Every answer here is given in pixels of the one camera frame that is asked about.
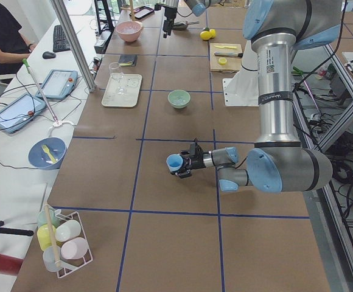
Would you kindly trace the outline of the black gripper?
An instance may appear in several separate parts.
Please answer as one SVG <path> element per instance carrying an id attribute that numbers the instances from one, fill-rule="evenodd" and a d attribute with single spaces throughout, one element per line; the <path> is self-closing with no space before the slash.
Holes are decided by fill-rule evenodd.
<path id="1" fill-rule="evenodd" d="M 184 179 L 192 176 L 192 170 L 206 168 L 204 160 L 209 157 L 209 151 L 204 151 L 195 138 L 187 150 L 180 151 L 180 155 L 184 159 L 181 172 L 171 172 L 170 174 Z"/>
<path id="2" fill-rule="evenodd" d="M 158 2 L 155 4 L 154 9 L 156 11 L 161 10 L 164 7 L 164 16 L 166 19 L 163 22 L 163 38 L 167 38 L 172 33 L 172 26 L 174 20 L 177 17 L 178 3 L 177 2 Z"/>

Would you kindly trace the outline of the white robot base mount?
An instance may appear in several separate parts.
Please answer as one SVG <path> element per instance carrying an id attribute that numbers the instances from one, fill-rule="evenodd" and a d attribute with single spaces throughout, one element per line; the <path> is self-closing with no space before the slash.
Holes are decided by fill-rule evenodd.
<path id="1" fill-rule="evenodd" d="M 223 79 L 225 106 L 258 106 L 257 54 L 246 42 L 241 67 L 233 78 Z"/>

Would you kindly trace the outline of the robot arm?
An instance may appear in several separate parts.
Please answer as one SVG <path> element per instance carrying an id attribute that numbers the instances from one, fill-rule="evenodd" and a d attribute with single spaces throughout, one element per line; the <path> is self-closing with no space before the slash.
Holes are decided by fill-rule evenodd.
<path id="1" fill-rule="evenodd" d="M 186 0 L 185 3 L 195 16 L 200 16 L 205 12 L 207 8 L 214 4 L 220 3 L 220 1 Z M 163 22 L 163 38 L 167 38 L 171 35 L 174 21 L 177 17 L 178 5 L 179 1 L 177 0 L 165 0 L 159 1 L 154 6 L 156 11 L 161 10 L 161 8 L 164 7 L 164 16 L 166 19 Z"/>
<path id="2" fill-rule="evenodd" d="M 172 175 L 187 178 L 195 169 L 215 167 L 224 192 L 252 185 L 269 193 L 309 191 L 332 177 L 330 160 L 302 148 L 293 129 L 292 57 L 303 49 L 333 42 L 340 34 L 341 1 L 253 1 L 243 25 L 257 55 L 260 136 L 238 169 L 235 147 L 204 151 L 196 143 L 167 157 Z"/>

